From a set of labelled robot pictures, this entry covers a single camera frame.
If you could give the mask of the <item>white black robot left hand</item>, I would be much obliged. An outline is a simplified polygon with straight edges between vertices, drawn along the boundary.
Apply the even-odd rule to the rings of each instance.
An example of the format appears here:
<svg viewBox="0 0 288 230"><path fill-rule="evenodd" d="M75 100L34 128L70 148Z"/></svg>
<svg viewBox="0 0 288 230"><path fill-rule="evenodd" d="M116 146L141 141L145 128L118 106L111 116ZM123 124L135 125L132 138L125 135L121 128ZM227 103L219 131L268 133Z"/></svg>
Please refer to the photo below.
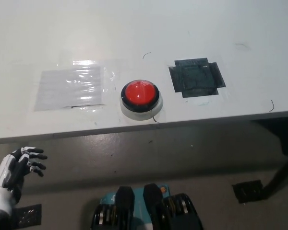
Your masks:
<svg viewBox="0 0 288 230"><path fill-rule="evenodd" d="M18 204L24 185L24 177L36 173L43 177L46 166L36 160L46 160L42 149L21 147L6 155L0 164L0 188L12 195L12 202Z"/></svg>

